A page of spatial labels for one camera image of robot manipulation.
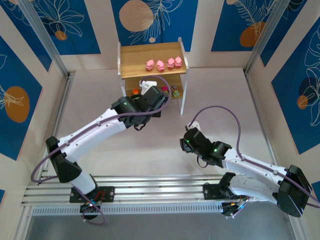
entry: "toy pig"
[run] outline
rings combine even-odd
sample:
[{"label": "toy pig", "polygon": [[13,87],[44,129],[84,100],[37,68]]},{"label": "toy pig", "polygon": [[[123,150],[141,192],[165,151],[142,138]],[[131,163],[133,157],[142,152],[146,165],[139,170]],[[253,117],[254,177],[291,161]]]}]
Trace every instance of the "toy pig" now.
[{"label": "toy pig", "polygon": [[182,59],[181,57],[177,56],[174,60],[174,66],[176,68],[180,68],[182,66]]},{"label": "toy pig", "polygon": [[145,62],[145,70],[151,71],[154,68],[155,61],[153,59]]},{"label": "toy pig", "polygon": [[156,62],[156,68],[158,69],[158,71],[164,72],[164,71],[165,71],[165,64],[164,64],[164,62],[161,61],[161,60],[158,60],[158,61]]},{"label": "toy pig", "polygon": [[167,61],[167,67],[168,69],[173,69],[175,67],[175,60],[172,57]]}]

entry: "purple cable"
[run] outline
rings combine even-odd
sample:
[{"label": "purple cable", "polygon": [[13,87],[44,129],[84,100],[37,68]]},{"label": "purple cable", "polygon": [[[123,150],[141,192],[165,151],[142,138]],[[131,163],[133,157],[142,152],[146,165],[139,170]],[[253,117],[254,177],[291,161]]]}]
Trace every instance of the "purple cable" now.
[{"label": "purple cable", "polygon": [[[170,100],[171,100],[171,94],[172,94],[172,91],[171,91],[171,87],[169,85],[169,83],[163,78],[163,77],[160,77],[160,76],[157,76],[157,75],[150,75],[150,76],[146,76],[144,77],[141,81],[145,81],[146,79],[149,79],[149,78],[157,78],[157,79],[160,79],[161,81],[163,81],[165,83],[165,85],[168,87],[168,91],[169,91],[169,96],[168,96],[168,100],[166,101],[166,103],[160,107],[159,109],[157,110],[153,110],[153,111],[147,111],[147,112],[130,112],[130,113],[121,113],[121,114],[118,114],[118,115],[114,115],[114,116],[111,116],[111,117],[108,117],[104,120],[102,120],[100,122],[100,124],[104,124],[105,122],[108,122],[110,120],[113,120],[113,119],[118,119],[118,118],[121,118],[121,117],[129,117],[129,116],[146,116],[146,115],[152,115],[152,114],[156,114],[160,111],[162,111],[163,109],[165,109]],[[69,139],[69,142],[73,142],[74,140],[76,140],[77,138],[81,137],[83,134],[87,133],[88,131],[98,127],[99,124],[98,123],[94,123],[93,125],[87,127],[86,129],[84,129],[83,131],[79,132],[77,135],[73,136],[72,138]],[[63,149],[65,146],[67,146],[66,143],[63,143],[61,146],[59,146],[58,148],[56,148],[55,150],[53,150],[52,152],[50,152],[44,159],[42,159],[34,168],[34,170],[32,171],[31,173],[31,181],[34,182],[34,183],[43,183],[43,182],[46,182],[48,180],[51,180],[51,179],[55,179],[57,178],[58,176],[50,176],[50,177],[47,177],[45,179],[41,179],[41,180],[37,180],[35,179],[35,175],[38,171],[38,169],[40,168],[40,166],[47,160],[49,159],[53,154],[55,154],[56,152],[60,151],[61,149]],[[94,222],[89,222],[89,221],[86,221],[87,223],[89,224],[92,224],[92,225],[103,225],[105,224],[106,222],[106,218],[104,216],[104,214],[102,213],[102,211],[92,202],[90,201],[79,189],[77,189],[76,187],[74,187],[78,192],[79,194],[85,199],[87,200],[89,203],[91,203],[94,208],[103,216],[103,223],[94,223]]]},{"label": "purple cable", "polygon": [[[240,144],[240,136],[241,136],[241,126],[240,126],[240,121],[239,119],[237,118],[237,116],[228,108],[224,107],[224,106],[220,106],[220,105],[212,105],[212,106],[207,106],[205,108],[202,108],[200,111],[197,112],[197,114],[194,116],[194,118],[192,119],[191,123],[188,125],[189,127],[194,123],[194,121],[196,120],[197,116],[204,110],[206,109],[210,109],[210,108],[220,108],[220,109],[224,109],[224,110],[227,110],[229,113],[232,114],[232,116],[235,118],[236,120],[236,123],[238,124],[238,137],[237,137],[237,140],[236,140],[236,152],[238,153],[239,157],[252,164],[252,165],[255,165],[257,167],[260,167],[262,169],[265,169],[265,170],[268,170],[270,172],[274,172],[274,170],[270,167],[267,167],[267,166],[264,166],[260,163],[257,163],[257,162],[254,162],[254,161],[251,161],[245,157],[242,156],[242,154],[240,153],[240,150],[239,150],[239,144]],[[277,173],[280,177],[284,178],[285,180],[289,181],[290,183],[292,183],[293,185],[295,185],[297,188],[299,188],[303,193],[305,193],[309,198],[311,198],[312,200],[314,200],[318,205],[314,205],[314,204],[311,204],[311,203],[307,203],[308,206],[311,206],[311,207],[314,207],[314,208],[317,208],[319,209],[320,208],[320,201],[315,198],[314,196],[311,195],[311,193],[309,193],[307,190],[305,190],[302,186],[300,186],[298,183],[296,183],[295,181],[293,181],[292,179],[290,179],[289,177],[287,177],[286,175],[278,172]]]}]

